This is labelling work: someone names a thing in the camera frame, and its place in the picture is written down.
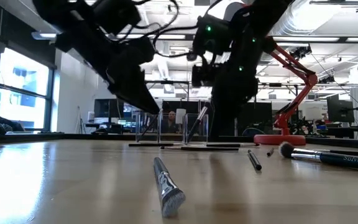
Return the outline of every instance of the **makeup brush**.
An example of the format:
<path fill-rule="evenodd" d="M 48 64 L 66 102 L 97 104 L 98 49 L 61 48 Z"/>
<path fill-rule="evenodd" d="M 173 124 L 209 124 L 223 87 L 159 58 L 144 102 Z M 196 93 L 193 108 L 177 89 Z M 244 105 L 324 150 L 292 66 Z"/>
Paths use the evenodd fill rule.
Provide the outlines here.
<path fill-rule="evenodd" d="M 154 158 L 154 176 L 160 196 L 162 216 L 172 217 L 185 202 L 185 193 L 175 185 L 164 163 L 158 157 Z"/>
<path fill-rule="evenodd" d="M 297 149 L 288 142 L 283 142 L 279 147 L 279 152 L 283 157 L 321 162 L 340 167 L 358 169 L 358 157 L 335 154 L 330 152 L 319 152 L 307 149 Z"/>

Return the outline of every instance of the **table surface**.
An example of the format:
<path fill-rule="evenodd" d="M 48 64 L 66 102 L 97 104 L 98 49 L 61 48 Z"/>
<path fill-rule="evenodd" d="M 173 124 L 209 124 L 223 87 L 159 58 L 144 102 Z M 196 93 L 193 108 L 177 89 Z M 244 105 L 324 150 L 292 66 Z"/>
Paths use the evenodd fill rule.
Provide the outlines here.
<path fill-rule="evenodd" d="M 0 223 L 358 223 L 358 170 L 239 152 L 61 140 L 0 146 Z M 307 145 L 306 148 L 333 149 Z M 163 219 L 160 156 L 187 200 Z"/>

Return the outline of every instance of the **ceiling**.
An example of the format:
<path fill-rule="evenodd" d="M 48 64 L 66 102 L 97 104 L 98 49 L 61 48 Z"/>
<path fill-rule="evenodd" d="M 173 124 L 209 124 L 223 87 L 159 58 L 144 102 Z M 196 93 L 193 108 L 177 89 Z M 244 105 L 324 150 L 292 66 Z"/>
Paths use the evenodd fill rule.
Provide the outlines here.
<path fill-rule="evenodd" d="M 226 6 L 233 2 L 224 0 L 216 7 L 210 10 L 210 14 L 216 17 L 222 17 Z M 358 37 L 358 13 L 356 10 L 358 6 L 315 6 L 309 4 L 310 0 L 296 0 L 293 8 L 288 10 L 282 19 L 272 29 L 272 35 L 310 35 L 310 36 L 329 36 L 329 37 Z M 202 16 L 208 6 L 205 5 L 205 0 L 181 0 L 180 15 L 172 26 L 193 26 L 197 22 L 197 17 Z M 0 0 L 0 5 L 10 13 L 17 16 L 19 19 L 28 23 L 34 29 L 42 33 L 54 33 L 55 30 L 49 24 L 41 20 L 37 15 L 32 0 Z M 144 5 L 139 6 L 139 12 L 142 16 L 141 24 L 150 24 L 158 22 L 159 24 L 167 23 L 173 16 L 174 7 L 172 5 L 172 12 L 168 10 L 168 5 L 172 5 L 167 0 L 153 0 Z M 292 18 L 292 29 L 287 29 L 289 26 L 289 18 Z M 148 30 L 132 31 L 133 34 L 141 34 Z M 196 30 L 177 31 L 177 34 L 194 34 Z M 157 44 L 157 49 L 165 54 L 179 54 L 186 52 L 191 48 L 192 41 L 190 40 L 164 40 Z M 347 82 L 349 76 L 349 68 L 358 64 L 358 44 L 322 44 L 310 43 L 313 51 L 313 56 L 308 55 L 300 62 L 308 69 L 315 71 L 317 74 L 324 74 L 326 70 L 334 74 L 337 82 Z M 283 47 L 286 50 L 292 50 L 296 47 Z M 76 58 L 81 58 L 76 52 L 71 51 Z M 212 55 L 205 55 L 206 58 L 211 58 Z M 218 62 L 223 62 L 228 58 L 218 57 Z M 283 83 L 299 83 L 301 82 L 292 72 L 282 68 L 279 64 L 272 60 L 269 55 L 262 57 L 267 63 L 258 67 L 258 76 L 263 82 L 283 82 Z M 155 57 L 150 63 L 142 65 L 146 74 L 149 77 L 158 79 L 162 67 L 167 69 L 168 78 L 187 80 L 190 78 L 189 71 L 193 65 L 199 63 L 188 62 L 185 57 L 179 58 L 163 58 Z"/>

